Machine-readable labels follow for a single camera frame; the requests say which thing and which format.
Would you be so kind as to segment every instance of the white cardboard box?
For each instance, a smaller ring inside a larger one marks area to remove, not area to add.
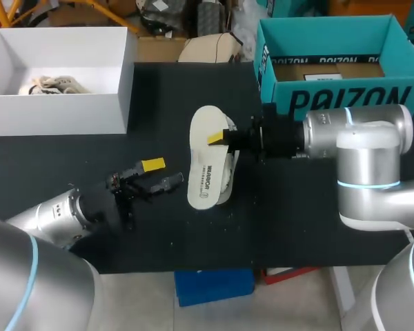
[[[123,27],[0,29],[0,136],[126,133],[135,55]],[[42,75],[91,93],[18,95]]]

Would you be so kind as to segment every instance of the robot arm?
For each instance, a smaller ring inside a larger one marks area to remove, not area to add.
[[[380,231],[414,229],[414,181],[400,182],[400,155],[412,142],[405,106],[316,110],[293,121],[268,105],[250,129],[224,130],[211,145],[265,157],[336,158],[341,220],[358,230]]]
[[[102,226],[114,233],[131,230],[134,199],[149,200],[172,192],[183,181],[182,173],[166,177],[157,185],[145,188],[137,180],[165,167],[163,159],[140,161],[132,169],[110,175],[89,188],[74,188],[58,197],[8,219],[23,231],[66,248]]]

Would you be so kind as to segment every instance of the black tabletop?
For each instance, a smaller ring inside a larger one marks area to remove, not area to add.
[[[0,137],[0,218],[140,159],[165,158],[152,179],[188,178],[190,121],[204,105],[248,126],[261,110],[252,65],[138,64],[126,135]],[[402,179],[414,179],[414,144]],[[185,182],[151,204],[138,201],[134,232],[96,233],[72,251],[116,273],[385,264],[408,243],[402,232],[360,232],[339,220],[332,160],[255,163],[242,153],[225,205],[196,211],[186,194]]]

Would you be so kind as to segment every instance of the tiled floor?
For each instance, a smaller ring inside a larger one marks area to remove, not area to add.
[[[104,275],[102,330],[339,331],[339,312],[328,270],[274,285],[252,295],[180,308],[173,273]]]

